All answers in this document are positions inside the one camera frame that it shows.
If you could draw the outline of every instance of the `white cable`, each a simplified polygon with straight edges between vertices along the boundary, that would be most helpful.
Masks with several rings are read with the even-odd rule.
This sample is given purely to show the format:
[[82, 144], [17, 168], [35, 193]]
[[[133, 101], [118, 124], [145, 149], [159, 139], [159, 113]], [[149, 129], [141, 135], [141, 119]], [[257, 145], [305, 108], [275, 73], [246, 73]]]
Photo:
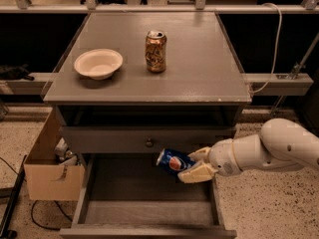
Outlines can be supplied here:
[[[279, 14], [279, 23], [278, 23], [278, 29], [277, 29], [277, 35], [276, 35], [275, 50], [274, 50], [274, 55], [273, 55], [272, 68], [271, 68], [271, 72], [270, 72], [270, 79], [271, 79], [271, 77], [273, 76], [273, 72], [275, 71], [275, 66], [276, 66], [276, 61], [277, 61], [278, 43], [279, 43], [280, 29], [281, 29], [281, 24], [282, 24], [282, 13], [281, 13], [280, 9], [278, 8], [278, 6], [276, 6], [275, 4], [265, 3], [263, 5], [276, 9], [278, 11], [278, 14]], [[249, 91], [253, 94], [255, 94], [257, 92], [261, 92], [269, 84], [269, 80], [262, 87], [260, 87], [258, 90], [256, 90], [256, 91], [249, 90]]]

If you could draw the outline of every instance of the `gray tabletop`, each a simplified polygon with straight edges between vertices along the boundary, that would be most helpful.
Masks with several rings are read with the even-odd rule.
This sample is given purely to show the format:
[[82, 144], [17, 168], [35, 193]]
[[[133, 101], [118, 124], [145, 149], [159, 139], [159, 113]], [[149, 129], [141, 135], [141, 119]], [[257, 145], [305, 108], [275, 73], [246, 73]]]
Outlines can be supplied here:
[[[145, 41], [151, 29], [167, 35], [166, 70], [147, 70]], [[75, 60], [93, 49], [122, 54], [107, 80], [80, 77]], [[50, 104], [242, 104], [250, 94], [214, 13], [92, 14], [48, 91]]]

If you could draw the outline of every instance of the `blue can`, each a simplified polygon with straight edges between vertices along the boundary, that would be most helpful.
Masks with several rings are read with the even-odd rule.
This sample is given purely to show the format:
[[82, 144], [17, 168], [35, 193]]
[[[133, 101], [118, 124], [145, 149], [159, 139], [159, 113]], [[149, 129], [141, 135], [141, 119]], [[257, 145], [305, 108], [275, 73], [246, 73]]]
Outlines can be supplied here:
[[159, 155], [157, 165], [168, 174], [177, 176], [181, 171], [190, 169], [195, 165], [195, 161], [177, 150], [165, 148]]

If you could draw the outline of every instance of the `can lid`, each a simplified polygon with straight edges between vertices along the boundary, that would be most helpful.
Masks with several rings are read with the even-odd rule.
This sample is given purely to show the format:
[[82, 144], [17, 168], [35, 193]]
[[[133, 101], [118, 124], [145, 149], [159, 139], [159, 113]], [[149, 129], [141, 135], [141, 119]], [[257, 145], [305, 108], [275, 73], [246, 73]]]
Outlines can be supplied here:
[[164, 152], [165, 152], [165, 149], [163, 149], [163, 150], [160, 152], [160, 155], [159, 155], [158, 161], [157, 161], [157, 165], [160, 164], [160, 161], [161, 161], [161, 159], [162, 159], [162, 157], [163, 157]]
[[165, 33], [162, 30], [150, 30], [148, 32], [148, 37], [152, 39], [160, 39], [165, 36]]

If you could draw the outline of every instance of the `cardboard box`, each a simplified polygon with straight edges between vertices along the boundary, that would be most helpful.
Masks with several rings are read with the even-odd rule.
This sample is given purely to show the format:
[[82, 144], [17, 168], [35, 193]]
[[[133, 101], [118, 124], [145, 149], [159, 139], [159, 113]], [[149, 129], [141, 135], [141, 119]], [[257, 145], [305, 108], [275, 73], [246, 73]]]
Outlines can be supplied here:
[[60, 140], [60, 125], [50, 112], [27, 156], [24, 169], [31, 200], [77, 201], [85, 173], [83, 165], [57, 163], [54, 148]]

